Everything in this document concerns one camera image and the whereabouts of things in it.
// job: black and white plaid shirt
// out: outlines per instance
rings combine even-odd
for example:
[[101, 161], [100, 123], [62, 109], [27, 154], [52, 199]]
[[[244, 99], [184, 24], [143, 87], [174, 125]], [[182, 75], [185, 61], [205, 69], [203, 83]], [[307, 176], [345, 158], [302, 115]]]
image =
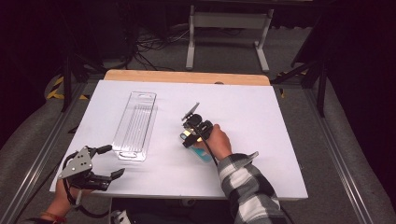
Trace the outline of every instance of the black and white plaid shirt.
[[230, 200], [234, 223], [286, 224], [273, 187], [251, 164], [257, 155], [233, 154], [219, 163], [221, 188]]

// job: transparent plastic container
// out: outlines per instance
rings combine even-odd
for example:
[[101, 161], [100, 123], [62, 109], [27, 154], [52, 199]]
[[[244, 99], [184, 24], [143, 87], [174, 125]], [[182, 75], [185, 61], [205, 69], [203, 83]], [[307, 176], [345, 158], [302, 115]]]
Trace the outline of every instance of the transparent plastic container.
[[133, 91], [113, 140], [113, 151], [123, 161], [144, 161], [154, 126], [156, 93]]

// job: white tabletop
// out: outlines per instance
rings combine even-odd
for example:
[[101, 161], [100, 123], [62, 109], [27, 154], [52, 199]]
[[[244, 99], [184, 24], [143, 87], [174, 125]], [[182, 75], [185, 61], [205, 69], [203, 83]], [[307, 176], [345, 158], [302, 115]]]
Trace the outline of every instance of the white tabletop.
[[107, 191], [95, 193], [111, 197], [224, 198], [214, 162], [201, 161], [182, 146], [179, 138], [184, 131], [181, 118], [199, 102], [195, 113], [220, 124], [231, 139], [233, 152], [260, 152], [253, 164], [267, 177], [280, 200], [307, 198], [271, 86], [101, 80], [66, 155], [84, 146], [111, 145], [132, 91], [157, 93], [158, 111], [147, 159], [120, 161], [111, 151], [95, 155], [92, 170], [97, 175], [125, 168], [124, 175]]

